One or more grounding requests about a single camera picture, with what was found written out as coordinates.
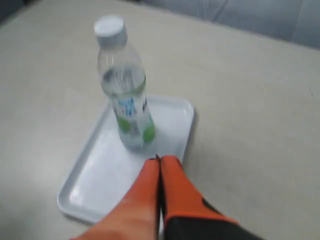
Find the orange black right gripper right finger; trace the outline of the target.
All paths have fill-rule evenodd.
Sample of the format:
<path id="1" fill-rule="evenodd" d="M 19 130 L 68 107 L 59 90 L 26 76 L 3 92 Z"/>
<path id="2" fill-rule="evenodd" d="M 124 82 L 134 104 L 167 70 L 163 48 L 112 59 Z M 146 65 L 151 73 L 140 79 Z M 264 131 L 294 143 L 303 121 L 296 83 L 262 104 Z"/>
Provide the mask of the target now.
<path id="1" fill-rule="evenodd" d="M 216 210 L 188 179 L 180 160 L 160 158 L 162 216 L 166 240 L 258 240 Z"/>

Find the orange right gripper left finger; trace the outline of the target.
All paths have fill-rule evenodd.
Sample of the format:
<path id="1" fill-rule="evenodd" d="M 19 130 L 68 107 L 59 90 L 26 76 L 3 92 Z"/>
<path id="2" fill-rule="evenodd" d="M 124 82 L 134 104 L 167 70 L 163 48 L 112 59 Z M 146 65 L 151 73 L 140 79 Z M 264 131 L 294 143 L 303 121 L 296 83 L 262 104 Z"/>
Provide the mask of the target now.
<path id="1" fill-rule="evenodd" d="M 76 239 L 157 240 L 160 220 L 159 185 L 159 160 L 148 159 L 115 208 Z"/>

